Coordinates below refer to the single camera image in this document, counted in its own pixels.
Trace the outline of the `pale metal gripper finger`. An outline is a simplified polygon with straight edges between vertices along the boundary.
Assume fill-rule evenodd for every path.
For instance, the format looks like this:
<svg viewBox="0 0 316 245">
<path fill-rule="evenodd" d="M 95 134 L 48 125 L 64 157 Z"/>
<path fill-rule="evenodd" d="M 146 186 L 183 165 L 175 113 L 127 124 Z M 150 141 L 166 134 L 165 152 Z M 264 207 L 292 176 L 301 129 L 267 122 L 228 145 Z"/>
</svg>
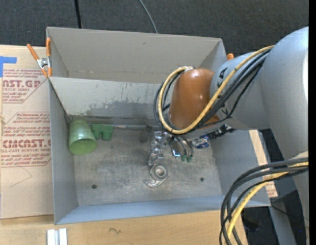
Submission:
<svg viewBox="0 0 316 245">
<path fill-rule="evenodd" d="M 158 160 L 164 159 L 164 150 L 161 148 L 152 148 L 149 152 L 148 165 L 153 166 Z"/>
<path fill-rule="evenodd" d="M 154 131 L 151 147 L 153 149 L 163 149 L 166 147 L 171 135 L 164 131 Z"/>
</svg>

